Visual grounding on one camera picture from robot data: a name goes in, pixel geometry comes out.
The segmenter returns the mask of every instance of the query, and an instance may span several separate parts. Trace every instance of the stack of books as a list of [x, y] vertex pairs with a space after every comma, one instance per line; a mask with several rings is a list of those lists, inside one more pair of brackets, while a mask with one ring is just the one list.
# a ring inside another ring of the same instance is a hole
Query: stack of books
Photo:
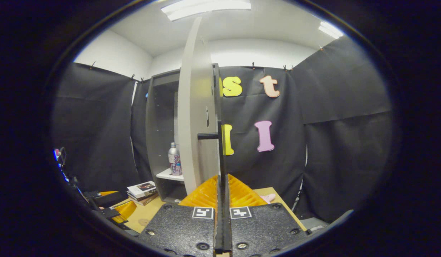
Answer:
[[158, 196], [157, 189], [153, 181], [127, 187], [127, 189], [129, 198], [137, 205], [145, 206]]

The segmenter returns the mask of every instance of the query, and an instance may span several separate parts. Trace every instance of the tan tabletop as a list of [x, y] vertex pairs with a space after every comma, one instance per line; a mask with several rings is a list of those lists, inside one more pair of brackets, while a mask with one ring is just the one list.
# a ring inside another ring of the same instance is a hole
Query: tan tabletop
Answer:
[[[290, 208], [284, 203], [282, 198], [279, 196], [278, 193], [274, 190], [272, 187], [265, 187], [260, 189], [254, 189], [254, 192], [256, 192], [259, 195], [268, 195], [268, 194], [276, 194], [276, 198], [271, 203], [281, 203], [284, 205], [284, 207], [287, 209], [287, 211], [290, 213], [290, 215], [294, 218], [294, 220], [298, 223], [298, 225], [306, 231], [306, 228], [303, 226], [303, 224], [299, 221], [299, 219], [295, 216], [295, 214], [290, 210]], [[122, 203], [126, 203], [130, 201], [130, 199], [124, 200], [117, 205], [120, 205]], [[160, 197], [155, 198], [150, 203], [148, 203], [146, 206], [142, 205], [136, 205], [136, 210], [132, 213], [132, 215], [127, 219], [128, 222], [125, 223], [126, 226], [129, 228], [135, 230], [138, 233], [141, 233], [143, 229], [147, 226], [149, 221], [154, 217], [154, 215], [157, 213], [157, 211], [164, 205], [165, 202], [162, 202], [160, 200]]]

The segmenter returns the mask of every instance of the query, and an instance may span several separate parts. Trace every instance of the black fabric backdrop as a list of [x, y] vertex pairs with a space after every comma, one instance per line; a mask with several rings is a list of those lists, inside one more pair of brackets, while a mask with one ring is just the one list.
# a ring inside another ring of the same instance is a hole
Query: black fabric backdrop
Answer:
[[142, 182], [151, 181], [152, 174], [149, 166], [146, 148], [146, 94], [150, 80], [139, 82], [136, 86], [132, 105], [130, 135], [133, 143], [133, 154], [136, 169]]
[[[222, 98], [224, 124], [232, 125], [230, 140], [235, 153], [226, 156], [227, 172], [251, 188], [274, 187], [287, 205], [299, 190], [305, 168], [305, 137], [297, 86], [283, 69], [220, 67], [222, 80], [241, 79], [239, 96]], [[278, 81], [277, 98], [265, 94], [259, 80], [266, 75]], [[269, 120], [274, 150], [258, 152], [258, 129], [255, 122]]]
[[357, 208], [382, 176], [393, 130], [388, 82], [346, 36], [289, 73], [298, 85], [308, 146], [296, 213], [332, 222]]
[[52, 115], [54, 147], [85, 191], [123, 190], [140, 182], [130, 142], [135, 81], [72, 63], [59, 84]]

